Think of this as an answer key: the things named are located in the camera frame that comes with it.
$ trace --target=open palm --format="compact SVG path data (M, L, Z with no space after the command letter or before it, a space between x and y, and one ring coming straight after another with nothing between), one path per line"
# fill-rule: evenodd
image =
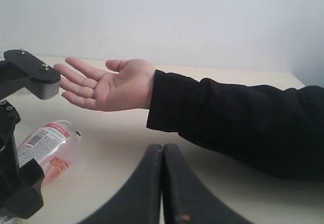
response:
M81 108L100 111L120 111L135 108L149 109L155 68L141 59L109 60L108 72L92 67L74 57L65 60L74 70L62 64L54 68L62 76L62 94L70 103Z

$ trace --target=bolt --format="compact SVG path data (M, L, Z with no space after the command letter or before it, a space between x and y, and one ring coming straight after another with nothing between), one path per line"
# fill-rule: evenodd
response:
M21 55L23 55L23 54L26 53L26 51L25 51L24 49L20 49L20 50L18 51L18 53L21 54Z
M49 65L42 64L42 70L47 71L49 68L50 68Z

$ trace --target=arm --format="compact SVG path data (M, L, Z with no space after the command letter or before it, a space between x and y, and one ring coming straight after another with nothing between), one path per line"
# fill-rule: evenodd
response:
M324 179L324 89L198 82L156 71L150 129L178 134L268 174Z

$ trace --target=plastic bottle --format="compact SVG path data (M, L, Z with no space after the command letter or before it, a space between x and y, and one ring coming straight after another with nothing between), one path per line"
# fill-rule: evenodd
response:
M17 148L19 166L34 158L45 174L43 187L75 161L80 142L81 134L70 122L57 120L47 123L30 134ZM0 224L18 224L19 221L18 218L0 217Z

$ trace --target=white table surface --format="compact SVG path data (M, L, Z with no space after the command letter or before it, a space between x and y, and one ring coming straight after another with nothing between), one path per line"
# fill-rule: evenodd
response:
M64 58L39 57L53 66ZM87 60L104 69L104 61ZM303 87L290 73L268 73L158 66L195 79L224 83ZM74 224L93 213L127 181L147 145L175 143L203 183L224 203L255 224L324 223L324 185L284 182L230 158L201 149L176 133L146 129L148 111L103 113L77 108L61 96L41 101L24 91L7 98L22 120L15 131L20 145L35 128L65 119L83 134L77 162L43 188L44 207L26 224Z

